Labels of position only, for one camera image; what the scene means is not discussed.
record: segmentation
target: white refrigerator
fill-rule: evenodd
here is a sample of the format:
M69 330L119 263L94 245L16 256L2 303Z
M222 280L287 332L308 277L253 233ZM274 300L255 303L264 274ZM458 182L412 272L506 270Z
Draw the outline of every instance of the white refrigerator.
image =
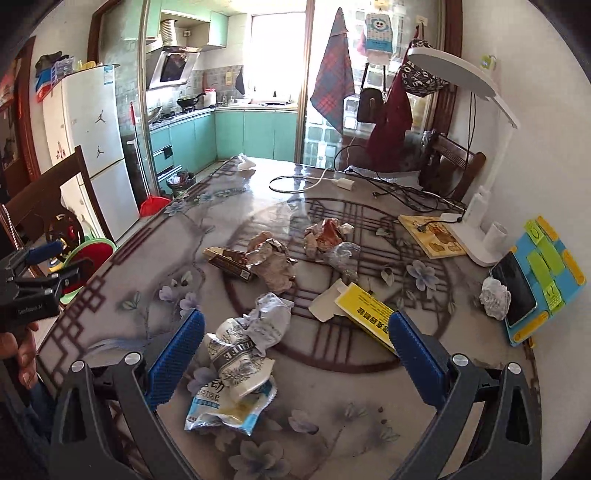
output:
M125 166L117 104L115 66L105 65L65 77L43 100L47 144L53 165L72 155L80 145L86 167L114 241L139 219L139 211ZM82 175L61 187L66 207L95 234L105 237Z

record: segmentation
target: white bottle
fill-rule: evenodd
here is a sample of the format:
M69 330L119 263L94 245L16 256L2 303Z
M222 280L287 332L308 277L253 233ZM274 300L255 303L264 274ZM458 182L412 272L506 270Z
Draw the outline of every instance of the white bottle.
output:
M491 193L489 190L485 190L482 186L478 188L478 192L474 194L470 205L466 209L463 222L473 228L479 228L488 210L490 198Z

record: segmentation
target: hanging towel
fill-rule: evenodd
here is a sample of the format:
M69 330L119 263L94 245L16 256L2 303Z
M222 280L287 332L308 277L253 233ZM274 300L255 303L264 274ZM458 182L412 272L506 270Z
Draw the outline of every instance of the hanging towel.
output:
M310 103L336 131L343 133L344 103L355 94L343 9L336 11Z
M370 169L377 172L400 171L403 162L404 138L413 126L413 112L402 82L400 69L390 86L383 116L376 123L365 147L371 158Z
M246 93L246 89L244 88L244 75L242 74L242 67L240 67L240 73L236 77L236 90L238 90L241 94Z

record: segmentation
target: kitchen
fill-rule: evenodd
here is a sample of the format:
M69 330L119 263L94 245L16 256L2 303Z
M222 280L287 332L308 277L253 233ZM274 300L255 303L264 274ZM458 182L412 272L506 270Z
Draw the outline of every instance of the kitchen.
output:
M240 153L294 161L306 7L299 4L253 15L261 10L253 2L226 15L189 1L151 2L145 99L161 194L172 194L180 172ZM280 47L269 42L274 34L283 35Z

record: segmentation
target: hanging bag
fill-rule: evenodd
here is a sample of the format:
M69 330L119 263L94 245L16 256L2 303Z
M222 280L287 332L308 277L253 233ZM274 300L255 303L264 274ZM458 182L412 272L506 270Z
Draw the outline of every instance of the hanging bag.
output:
M425 40L425 25L421 23L422 35L421 38L415 38L410 42L409 48L426 47L432 48ZM406 59L400 67L402 72L402 84L404 89L418 97L425 97L431 93L435 93L442 88L446 87L449 82L442 80L439 77L417 67L413 62Z
M363 80L361 80L361 93L359 94L359 107L357 109L357 121L366 124L378 122L384 110L384 96L386 94L386 65L384 65L384 91L377 88L363 88L368 75L369 62L365 64Z

